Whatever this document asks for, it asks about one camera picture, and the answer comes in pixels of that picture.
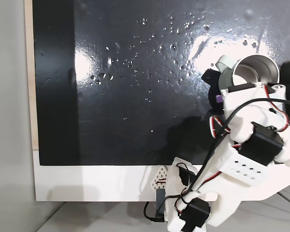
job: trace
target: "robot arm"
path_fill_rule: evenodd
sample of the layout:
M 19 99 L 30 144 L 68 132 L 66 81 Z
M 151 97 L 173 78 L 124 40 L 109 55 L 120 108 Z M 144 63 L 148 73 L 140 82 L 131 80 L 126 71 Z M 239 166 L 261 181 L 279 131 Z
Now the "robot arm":
M 270 88 L 248 83 L 222 91 L 225 117 L 232 120 L 226 122 L 226 130 L 221 129 L 224 133 L 217 134 L 213 155 L 199 172 L 179 158 L 168 170 L 165 195 L 180 195 L 166 200 L 165 220 L 170 232 L 202 231 L 205 222 L 219 226 L 251 191 L 264 184 L 274 160 L 290 167 L 290 126 L 283 104 L 256 100 L 236 112 L 253 99 L 285 99 L 284 90 L 282 85 Z M 185 163 L 188 175 L 196 177 L 187 187 L 180 181 L 179 163 Z M 202 200 L 208 193 L 217 194 L 211 206 Z

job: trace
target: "black cable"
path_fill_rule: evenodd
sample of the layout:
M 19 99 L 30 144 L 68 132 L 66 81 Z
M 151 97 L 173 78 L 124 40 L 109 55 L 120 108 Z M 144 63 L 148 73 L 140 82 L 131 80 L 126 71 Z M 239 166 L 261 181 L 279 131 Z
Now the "black cable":
M 288 197 L 286 197 L 284 194 L 282 194 L 281 192 L 277 193 L 279 196 L 281 196 L 283 199 L 285 199 L 287 202 L 290 203 L 290 199 Z
M 183 162 L 177 163 L 176 167 L 178 167 L 179 164 L 183 164 L 185 166 L 185 168 L 187 169 L 187 172 L 188 172 L 188 185 L 189 185 L 190 184 L 190 179 L 191 179 L 190 178 L 190 171 L 189 171 L 187 165 L 185 163 L 183 163 Z
M 200 175 L 202 174 L 202 172 L 204 171 L 209 159 L 212 157 L 216 147 L 218 147 L 218 145 L 221 143 L 221 141 L 223 140 L 224 137 L 221 138 L 222 133 L 224 132 L 224 129 L 227 127 L 227 125 L 230 123 L 230 121 L 232 120 L 232 118 L 245 106 L 254 103 L 254 102 L 281 102 L 281 103 L 285 103 L 285 104 L 290 104 L 289 100 L 284 100 L 284 99 L 275 99 L 275 98 L 256 98 L 256 99 L 251 99 L 243 104 L 241 104 L 239 107 L 237 107 L 232 114 L 228 117 L 228 119 L 225 121 L 225 123 L 222 125 L 222 127 L 220 128 L 218 134 L 216 134 L 216 139 L 214 140 L 212 146 L 210 147 L 207 156 L 205 157 L 204 163 L 202 165 L 202 168 L 199 170 L 199 172 L 197 173 L 196 177 L 194 178 L 194 180 L 191 182 L 191 184 L 188 186 L 188 189 L 186 192 L 183 193 L 183 196 L 187 195 L 193 188 L 193 185 L 195 184 L 195 182 L 198 180 L 198 178 L 200 177 Z
M 148 220 L 153 221 L 153 220 L 156 219 L 156 218 L 155 218 L 155 217 L 149 217 L 149 216 L 147 216 L 147 214 L 146 214 L 146 209 L 147 209 L 148 204 L 149 204 L 149 202 L 146 202 L 143 213 L 144 213 L 145 218 L 147 218 Z
M 162 208 L 163 204 L 165 203 L 165 201 L 169 198 L 179 198 L 180 195 L 171 195 L 171 196 L 167 196 L 163 199 L 161 205 L 157 208 L 156 212 L 159 212 L 160 209 Z M 144 213 L 144 216 L 145 218 L 147 218 L 148 220 L 150 221 L 153 221 L 153 222 L 161 222 L 163 218 L 157 218 L 157 217 L 149 217 L 147 214 L 146 214 L 146 209 L 148 207 L 148 204 L 149 202 L 146 202 L 145 206 L 144 206 L 144 210 L 143 210 L 143 213 Z

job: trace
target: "white plastic part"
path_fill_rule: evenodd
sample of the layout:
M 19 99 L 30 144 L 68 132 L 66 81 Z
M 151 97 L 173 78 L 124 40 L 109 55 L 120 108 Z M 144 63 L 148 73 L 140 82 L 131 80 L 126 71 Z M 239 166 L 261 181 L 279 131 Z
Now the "white plastic part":
M 266 166 L 248 159 L 237 152 L 233 152 L 230 155 L 220 168 L 220 171 L 251 186 L 259 185 L 268 176 Z
M 285 98 L 285 90 L 283 88 L 278 87 L 274 89 L 277 89 L 277 91 L 271 97 Z M 226 118 L 242 103 L 254 98 L 266 98 L 265 91 L 260 83 L 256 83 L 256 88 L 233 93 L 223 90 L 222 94 Z M 283 107 L 283 104 L 279 103 L 278 105 L 281 108 Z M 204 171 L 193 185 L 192 191 L 183 196 L 186 202 L 190 202 L 192 199 L 196 197 L 202 198 L 202 196 L 208 193 L 216 193 L 218 195 L 217 200 L 211 205 L 211 215 L 206 221 L 207 224 L 219 226 L 236 211 L 243 199 L 246 199 L 251 194 L 262 195 L 266 187 L 270 188 L 273 194 L 280 190 L 275 188 L 276 182 L 273 181 L 273 178 L 268 178 L 277 176 L 277 171 L 275 171 L 277 169 L 275 167 L 278 165 L 271 162 L 266 167 L 238 154 L 237 150 L 232 148 L 232 145 L 234 145 L 233 139 L 241 142 L 249 139 L 251 135 L 251 126 L 249 124 L 252 121 L 265 127 L 274 126 L 277 128 L 285 123 L 281 116 L 269 111 L 270 107 L 268 102 L 254 102 L 245 106 L 235 115 L 229 124 L 231 133 L 225 135 L 222 142 L 215 149 Z M 290 169 L 288 169 L 290 167 L 290 127 L 278 134 L 284 141 L 284 147 L 275 160 L 285 163 L 285 169 L 281 170 L 287 173 L 290 172 Z M 179 162 L 177 158 L 175 158 L 173 165 L 169 169 L 166 195 L 178 195 L 184 187 L 178 176 L 178 168 L 175 167 L 176 162 Z M 277 182 L 285 181 L 277 177 L 274 180 L 277 180 Z M 185 222 L 179 218 L 178 213 L 174 209 L 175 201 L 176 199 L 168 199 L 166 201 L 168 230 L 171 232 L 179 232 L 185 225 Z M 178 210 L 182 211 L 187 205 L 179 199 L 176 206 Z
M 185 188 L 181 179 L 179 177 L 179 168 L 176 166 L 179 163 L 185 163 L 188 167 L 188 170 L 194 174 L 198 173 L 198 170 L 189 162 L 176 157 L 171 166 L 169 166 L 167 182 L 165 186 L 165 195 L 179 195 L 182 190 Z M 185 221 L 181 220 L 178 217 L 178 212 L 174 208 L 176 199 L 171 198 L 167 199 L 165 202 L 165 216 L 164 219 L 168 221 L 168 231 L 170 232 L 179 232 L 185 225 Z
M 244 89 L 241 91 L 236 91 L 228 93 L 226 90 L 221 92 L 224 99 L 224 115 L 226 118 L 241 104 L 255 98 L 267 98 L 264 89 L 261 86 L 261 83 L 256 83 L 255 88 Z M 277 94 L 279 98 L 282 98 L 281 93 Z M 244 108 L 242 108 L 234 118 L 241 117 L 244 119 L 243 124 L 256 122 L 265 127 L 274 126 L 276 128 L 282 128 L 286 125 L 285 120 L 280 114 L 275 114 L 269 109 L 271 108 L 270 104 L 266 101 L 253 102 Z
M 164 189 L 167 179 L 168 170 L 165 166 L 160 166 L 150 182 L 151 189 L 156 192 L 156 189 Z
M 290 161 L 290 140 L 286 141 L 281 152 L 275 157 L 275 160 L 280 163 Z
M 216 63 L 216 67 L 219 70 L 219 72 L 223 72 L 226 68 L 232 69 L 234 67 L 234 65 L 237 63 L 237 60 L 233 59 L 230 56 L 227 55 L 222 55 L 217 63 Z
M 251 137 L 254 129 L 251 122 L 237 116 L 233 118 L 232 123 L 230 123 L 229 126 L 231 129 L 231 139 L 238 143 L 247 141 Z

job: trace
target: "wire bundle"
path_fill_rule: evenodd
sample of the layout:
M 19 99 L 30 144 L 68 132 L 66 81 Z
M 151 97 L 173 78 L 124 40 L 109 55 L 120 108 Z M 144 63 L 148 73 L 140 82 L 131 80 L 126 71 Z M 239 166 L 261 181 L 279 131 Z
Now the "wire bundle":
M 183 191 L 182 191 L 182 193 L 181 194 L 179 194 L 179 195 L 170 195 L 170 196 L 166 196 L 165 198 L 164 198 L 164 200 L 162 201 L 162 203 L 161 203 L 161 205 L 158 207 L 158 209 L 157 209 L 157 212 L 162 208 L 162 206 L 164 205 L 164 203 L 165 203 L 165 201 L 167 200 L 167 199 L 171 199 L 171 198 L 177 198 L 177 200 L 175 201 L 175 208 L 177 208 L 176 207 L 176 203 L 177 203 L 177 201 L 181 198 L 182 199 L 182 201 L 184 202 L 184 203 L 186 203 L 185 201 L 184 201 L 184 199 L 183 199 L 183 196 L 185 196 L 185 195 L 187 195 L 190 191 L 192 191 L 192 188 L 194 187 L 194 184 L 196 183 L 196 181 L 198 180 L 198 178 L 200 178 L 200 175 L 202 174 L 202 172 L 204 171 L 204 169 L 205 169 L 205 167 L 206 167 L 206 165 L 207 165 L 207 163 L 209 162 L 209 160 L 210 160 L 210 158 L 212 157 L 212 155 L 214 154 L 214 152 L 215 152 L 215 149 L 220 145 L 220 143 L 222 142 L 222 140 L 223 140 L 223 138 L 222 139 L 220 139 L 221 138 L 221 136 L 225 133 L 225 131 L 227 131 L 227 129 L 228 129 L 228 124 L 231 122 L 231 120 L 233 119 L 233 117 L 242 109 L 242 108 L 244 108 L 245 106 L 247 106 L 247 105 L 249 105 L 249 104 L 251 104 L 251 103 L 254 103 L 254 102 L 270 102 L 270 103 L 273 103 L 273 102 L 281 102 L 281 103 L 285 103 L 285 104 L 290 104 L 290 101 L 289 100 L 284 100 L 284 99 L 271 99 L 271 98 L 269 98 L 269 96 L 267 96 L 268 98 L 257 98 L 257 99 L 251 99 L 251 100 L 249 100 L 249 101 L 247 101 L 247 102 L 245 102 L 245 103 L 243 103 L 243 104 L 241 104 L 240 106 L 238 106 L 232 113 L 231 113 L 231 115 L 227 118 L 227 120 L 222 124 L 222 122 L 221 122 L 221 124 L 222 124 L 222 126 L 221 126 L 221 128 L 220 128 L 220 130 L 218 131 L 218 133 L 216 133 L 215 132 L 215 140 L 214 140 L 214 142 L 213 142 L 213 144 L 211 145 L 211 147 L 210 147 L 210 149 L 209 149 L 209 151 L 208 151 L 208 153 L 207 153 L 207 155 L 206 155 L 206 157 L 205 157 L 205 160 L 204 160 L 204 162 L 203 162 L 203 165 L 202 165 L 202 167 L 201 167 L 201 169 L 199 170 L 199 172 L 197 173 L 197 175 L 196 175 L 196 178 L 194 178 L 194 180 L 189 184 L 189 186 L 187 187 L 187 188 L 184 188 L 183 189 Z M 210 178 L 208 178 L 208 179 L 206 179 L 205 181 L 203 181 L 202 182 L 202 184 L 200 185 L 200 186 L 202 186 L 203 184 L 205 184 L 206 182 L 208 182 L 208 181 L 210 181 L 210 180 L 212 180 L 212 179 L 214 179 L 215 177 L 217 177 L 218 175 L 220 175 L 221 174 L 221 172 L 219 171 L 219 172 L 217 172 L 216 174 L 214 174 L 212 177 L 210 177 Z M 147 218 L 147 219 L 149 219 L 148 218 L 148 216 L 146 215 L 146 208 L 147 208 L 147 206 L 148 206 L 148 203 L 149 202 L 147 202 L 146 203 L 146 205 L 145 205 L 145 208 L 144 208 L 144 215 L 145 215 L 145 217 Z

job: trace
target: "hole pattern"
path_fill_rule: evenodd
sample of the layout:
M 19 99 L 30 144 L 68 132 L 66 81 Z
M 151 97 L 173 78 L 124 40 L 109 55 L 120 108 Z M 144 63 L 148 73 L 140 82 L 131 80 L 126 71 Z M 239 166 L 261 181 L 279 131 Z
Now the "hole pattern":
M 234 161 L 234 163 L 236 163 L 236 164 L 238 164 L 238 165 L 242 165 L 242 167 L 247 167 L 246 164 L 241 164 L 238 160 Z M 235 171 L 236 171 L 237 173 L 239 173 L 239 174 L 242 174 L 240 170 L 236 170 L 236 169 L 235 169 Z M 248 176 L 249 174 L 247 174 L 247 173 L 243 173 L 242 175 L 245 176 L 245 177 L 250 178 L 251 180 L 255 180 L 254 177 L 249 177 L 249 176 Z

